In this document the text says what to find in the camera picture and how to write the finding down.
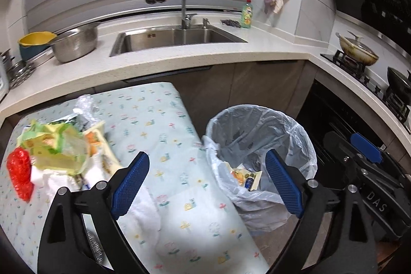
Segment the black gas stove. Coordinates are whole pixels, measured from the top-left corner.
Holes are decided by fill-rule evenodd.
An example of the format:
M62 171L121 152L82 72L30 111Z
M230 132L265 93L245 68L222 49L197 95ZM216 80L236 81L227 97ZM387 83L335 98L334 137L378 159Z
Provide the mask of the black gas stove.
M366 65L355 61L340 50L337 50L335 54L321 53L320 55L349 73L379 98L410 134L410 98L395 94L389 85L380 85L375 79L367 75Z

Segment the green dish soap bottle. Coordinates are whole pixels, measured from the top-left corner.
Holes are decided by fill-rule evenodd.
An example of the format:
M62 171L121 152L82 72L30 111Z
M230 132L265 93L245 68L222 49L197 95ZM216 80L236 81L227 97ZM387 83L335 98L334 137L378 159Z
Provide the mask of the green dish soap bottle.
M253 16L253 6L251 0L246 0L242 7L241 27L249 29L251 27L251 20Z

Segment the white crumpled tissue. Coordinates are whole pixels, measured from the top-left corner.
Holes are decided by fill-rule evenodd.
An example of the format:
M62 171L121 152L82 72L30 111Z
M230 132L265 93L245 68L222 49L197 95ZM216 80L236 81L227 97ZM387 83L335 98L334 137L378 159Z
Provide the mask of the white crumpled tissue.
M74 218L84 214L90 215L93 219L97 235L105 250L113 248L119 251L121 248L127 248L129 243L119 228L118 220L114 220L111 215L110 206L110 180L100 181L86 191L71 192L66 187L60 188L47 214L40 248L58 242L67 245L69 237L79 241L85 234L82 228L75 227ZM159 241L160 215L151 194L143 184L125 215L127 214L130 215L132 223L137 225L135 229L142 232L149 244L155 245Z

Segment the stainless steel colander bowl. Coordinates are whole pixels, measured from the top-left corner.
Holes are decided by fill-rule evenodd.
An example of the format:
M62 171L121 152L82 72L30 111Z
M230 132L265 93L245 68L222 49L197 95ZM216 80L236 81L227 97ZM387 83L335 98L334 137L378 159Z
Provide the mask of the stainless steel colander bowl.
M91 53L98 44L99 25L99 22L85 24L53 38L49 46L57 61L69 63Z

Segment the stainless steel sink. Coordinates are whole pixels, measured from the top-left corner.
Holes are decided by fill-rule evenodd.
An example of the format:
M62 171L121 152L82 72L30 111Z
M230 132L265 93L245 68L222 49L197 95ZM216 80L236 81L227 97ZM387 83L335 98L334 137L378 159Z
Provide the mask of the stainless steel sink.
M161 26L118 34L109 56L168 46L215 43L247 43L247 41L215 26L194 25L190 29Z

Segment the soap dispenser pump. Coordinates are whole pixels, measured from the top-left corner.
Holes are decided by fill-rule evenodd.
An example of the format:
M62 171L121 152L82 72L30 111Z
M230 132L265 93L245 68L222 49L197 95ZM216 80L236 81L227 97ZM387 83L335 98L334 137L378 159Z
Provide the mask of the soap dispenser pump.
M208 18L203 18L203 28L207 29L210 25Z

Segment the black wok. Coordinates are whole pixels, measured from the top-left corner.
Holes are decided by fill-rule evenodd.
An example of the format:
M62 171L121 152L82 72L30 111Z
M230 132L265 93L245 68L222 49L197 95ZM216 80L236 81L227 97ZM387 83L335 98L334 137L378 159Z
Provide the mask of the black wok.
M410 98L410 82L408 79L394 68L387 68L387 79L389 87L395 94Z

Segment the round steel steamer rack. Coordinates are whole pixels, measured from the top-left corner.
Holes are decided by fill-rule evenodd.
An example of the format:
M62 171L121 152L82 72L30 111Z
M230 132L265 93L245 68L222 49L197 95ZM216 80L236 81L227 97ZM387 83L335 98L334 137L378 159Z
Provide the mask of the round steel steamer rack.
M35 72L35 65L30 62L19 61L15 63L8 71L8 80L10 89L14 89L27 80Z

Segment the floral light blue tablecloth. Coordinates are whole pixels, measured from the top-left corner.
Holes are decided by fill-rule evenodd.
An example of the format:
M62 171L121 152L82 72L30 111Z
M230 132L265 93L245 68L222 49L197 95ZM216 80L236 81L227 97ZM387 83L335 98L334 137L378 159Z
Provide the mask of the floral light blue tablecloth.
M223 194L179 92L151 83L93 95L114 156L139 153L150 170L118 225L150 273L265 273L261 255Z

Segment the yellow green snack wrapper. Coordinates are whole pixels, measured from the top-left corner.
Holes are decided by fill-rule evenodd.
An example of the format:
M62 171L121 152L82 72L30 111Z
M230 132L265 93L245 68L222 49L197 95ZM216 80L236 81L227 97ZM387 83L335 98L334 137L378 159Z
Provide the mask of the yellow green snack wrapper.
M17 146L29 154L38 170L79 175L86 168L91 148L85 135L70 123L33 120L17 138Z

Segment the red plastic bag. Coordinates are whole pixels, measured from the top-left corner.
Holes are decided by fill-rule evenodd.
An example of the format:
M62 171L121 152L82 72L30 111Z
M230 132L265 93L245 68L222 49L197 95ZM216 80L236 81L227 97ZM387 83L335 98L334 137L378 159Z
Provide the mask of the red plastic bag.
M28 152L21 147L16 147L8 155L6 167L18 197L29 202L34 185L31 182L31 160Z

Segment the beige pan with glass lid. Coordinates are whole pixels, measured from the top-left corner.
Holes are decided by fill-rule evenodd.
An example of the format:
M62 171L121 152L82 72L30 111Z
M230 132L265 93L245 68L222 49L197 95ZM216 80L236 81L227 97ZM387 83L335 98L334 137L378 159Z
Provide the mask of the beige pan with glass lid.
M339 32L336 32L342 51L359 63L366 66L374 65L378 61L379 56L361 41L362 36L349 30L347 30L347 32L351 34L353 38L343 36Z

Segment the dark scouring pad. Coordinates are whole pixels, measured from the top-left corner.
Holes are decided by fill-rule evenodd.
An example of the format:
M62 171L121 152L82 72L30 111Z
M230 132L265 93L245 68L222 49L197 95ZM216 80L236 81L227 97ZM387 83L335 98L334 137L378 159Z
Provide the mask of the dark scouring pad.
M220 20L220 22L223 25L230 26L230 27L236 27L236 28L241 28L242 27L241 24L236 20L226 19L226 20Z

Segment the yellow blue mixing bowl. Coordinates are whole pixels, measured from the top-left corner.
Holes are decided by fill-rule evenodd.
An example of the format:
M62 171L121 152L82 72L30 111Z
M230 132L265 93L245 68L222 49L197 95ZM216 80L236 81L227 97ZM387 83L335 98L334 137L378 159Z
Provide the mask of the yellow blue mixing bowl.
M50 42L57 35L49 31L33 32L18 40L20 56L23 61L32 59L50 47Z

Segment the clear plastic bag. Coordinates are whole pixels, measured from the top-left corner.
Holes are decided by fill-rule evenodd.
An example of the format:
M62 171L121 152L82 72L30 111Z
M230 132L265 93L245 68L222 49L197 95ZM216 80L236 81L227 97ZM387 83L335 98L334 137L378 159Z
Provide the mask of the clear plastic bag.
M101 122L98 111L98 106L91 95L80 96L73 108L73 113L76 116L75 124L78 130L86 131Z

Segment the trash bin with plastic liner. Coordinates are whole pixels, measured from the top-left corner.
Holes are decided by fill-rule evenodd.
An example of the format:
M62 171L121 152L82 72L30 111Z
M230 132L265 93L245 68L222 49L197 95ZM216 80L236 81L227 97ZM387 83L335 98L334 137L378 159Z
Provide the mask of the trash bin with plastic liner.
M280 228L291 216L268 175L265 155L274 149L306 179L318 170L303 126L265 106L241 104L219 112L207 124L203 145L219 187L254 235Z

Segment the white rice cooker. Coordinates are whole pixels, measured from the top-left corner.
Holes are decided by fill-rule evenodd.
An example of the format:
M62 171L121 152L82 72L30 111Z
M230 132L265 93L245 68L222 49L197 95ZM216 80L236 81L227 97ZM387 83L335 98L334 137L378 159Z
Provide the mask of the white rice cooker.
M0 101L4 99L9 90L10 88L6 69L4 67L3 61L0 61Z

